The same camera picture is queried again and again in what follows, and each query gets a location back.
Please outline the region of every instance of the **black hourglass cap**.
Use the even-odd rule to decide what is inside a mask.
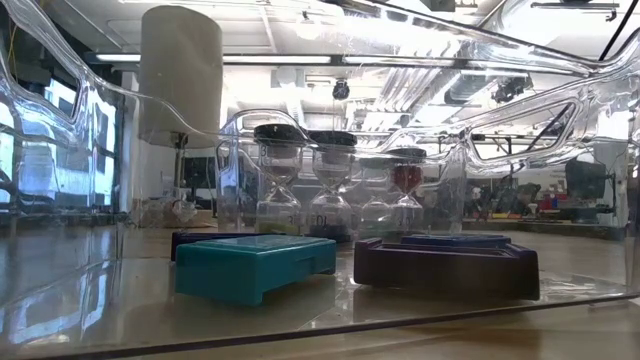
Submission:
[[[265,124],[253,129],[256,141],[264,145],[304,145],[305,137],[302,131],[289,124]]]
[[[310,130],[309,138],[321,145],[356,146],[358,138],[346,131]]]
[[[418,164],[427,157],[427,152],[420,148],[398,148],[386,152],[389,155],[398,156],[392,159],[396,164]]]

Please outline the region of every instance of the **red object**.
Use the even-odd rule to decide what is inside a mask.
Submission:
[[[401,165],[393,168],[391,180],[405,194],[422,183],[422,169],[413,165]]]
[[[544,195],[543,200],[538,204],[540,210],[551,210],[551,197]]]

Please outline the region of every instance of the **white cylinder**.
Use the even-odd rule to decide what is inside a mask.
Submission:
[[[173,147],[175,137],[172,140],[171,133],[183,133],[188,135],[188,148],[213,146],[213,137],[200,132],[220,129],[220,26],[184,7],[155,7],[142,17],[141,55],[140,92],[169,102],[188,126],[158,102],[144,100],[140,138]]]

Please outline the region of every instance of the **fluorescent light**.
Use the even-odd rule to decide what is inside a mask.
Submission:
[[[509,77],[527,77],[526,72],[517,71],[502,71],[502,70],[461,70],[462,75],[477,75],[477,76],[509,76]]]
[[[562,2],[562,3],[532,3],[534,9],[565,9],[565,10],[613,10],[620,7],[616,3],[586,3],[586,2]]]
[[[296,34],[305,40],[315,40],[322,34],[322,25],[315,17],[309,17],[307,12],[298,16],[296,20]]]
[[[324,83],[324,84],[333,84],[336,79],[333,76],[328,76],[328,75],[307,75],[305,76],[305,81],[306,82],[312,82],[312,83]]]
[[[331,56],[317,55],[224,55],[226,63],[238,64],[329,64]]]
[[[96,54],[96,59],[107,63],[139,63],[140,54]],[[318,55],[224,55],[232,64],[329,64],[331,56]]]
[[[451,67],[454,64],[450,59],[438,58],[412,58],[412,57],[394,57],[394,56],[345,56],[343,61],[347,64],[391,64],[391,65],[412,65],[412,66],[431,66],[431,67]]]
[[[104,62],[140,62],[140,54],[96,54]]]

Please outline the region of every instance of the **duct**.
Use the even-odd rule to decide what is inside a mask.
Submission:
[[[385,99],[389,97],[389,93],[393,90],[394,86],[397,83],[398,78],[398,69],[390,69],[389,75],[387,75],[387,80],[385,81],[378,98],[373,103],[373,107],[377,110],[384,109],[384,104],[386,103]]]
[[[264,30],[267,33],[267,39],[269,39],[269,46],[274,54],[278,53],[278,48],[276,47],[276,41],[273,38],[273,31],[271,29],[271,23],[269,22],[269,18],[267,17],[267,12],[263,6],[258,6],[258,11],[260,11],[260,18],[262,18],[262,23],[264,24]],[[290,96],[286,97],[285,104],[287,106],[287,113],[295,119],[300,126],[305,126],[304,121],[304,112],[302,110],[302,102],[300,101],[300,96],[292,91]]]
[[[387,101],[384,101],[384,106],[382,107],[383,110],[385,111],[394,111],[396,110],[396,104],[398,102],[398,97],[400,96],[400,94],[402,93],[402,90],[407,87],[407,86],[411,86],[411,79],[414,75],[414,73],[416,73],[416,71],[414,69],[400,69],[399,71],[399,77],[398,77],[398,82],[395,84],[395,89],[393,90],[393,92],[391,93],[391,95],[387,98]]]
[[[364,4],[357,2],[357,0],[340,0],[340,1],[327,1],[330,3],[337,4],[341,6],[343,9],[349,8],[350,6],[358,7],[358,13],[360,16],[363,14],[373,18],[379,18],[381,13],[378,8],[369,8],[368,6],[364,6]],[[553,32],[549,31],[537,31],[537,32],[529,32],[528,29],[533,28],[535,25],[539,25],[540,18],[536,16],[531,16],[531,3],[534,0],[505,0],[502,1],[498,7],[492,11],[489,16],[484,19],[480,27],[485,30],[489,30],[495,33],[500,34],[508,34],[517,39],[522,39],[531,43],[536,43],[540,45],[549,44],[555,37],[557,36]],[[460,57],[460,58],[474,58],[478,57],[479,54],[486,53],[489,51],[488,48],[483,46],[482,44],[474,43],[471,46],[467,45],[465,48],[460,49],[458,46],[450,47],[445,50],[440,56],[447,57]],[[491,57],[494,59],[504,58],[508,60],[510,58],[511,49],[504,49],[504,54],[495,53],[491,54]],[[411,111],[413,117],[415,118],[420,110],[423,110],[425,104],[429,103],[433,100],[433,96],[436,94],[440,94],[440,88],[434,86],[434,84],[449,84],[452,77],[456,76],[456,72],[454,71],[440,71],[435,76],[433,72],[420,74],[420,81],[414,81],[416,86],[411,86],[411,88],[407,88],[404,92],[404,99],[400,101],[400,104],[396,105],[395,102],[398,101],[397,98],[387,98],[390,94],[396,94],[392,92],[392,89],[396,89],[397,87],[404,87],[406,84],[401,83],[391,83],[385,84],[385,90],[381,93],[381,98],[376,102],[381,104],[383,102],[386,103],[394,103],[394,109],[407,109]],[[465,76],[460,77],[458,79],[458,83],[451,84],[456,90],[454,91],[454,96],[456,96],[454,104],[459,105],[460,103],[467,102],[471,97],[481,91],[487,86],[489,86],[496,78],[495,77],[483,77],[483,76]],[[393,77],[389,79],[389,81],[398,81],[397,77]],[[429,87],[430,91],[424,92],[424,90]],[[466,93],[462,93],[461,90],[468,88],[470,91]],[[443,107],[439,109],[436,117],[429,115],[429,123],[438,124],[451,116],[455,115],[460,110],[459,106],[451,106],[450,108]]]

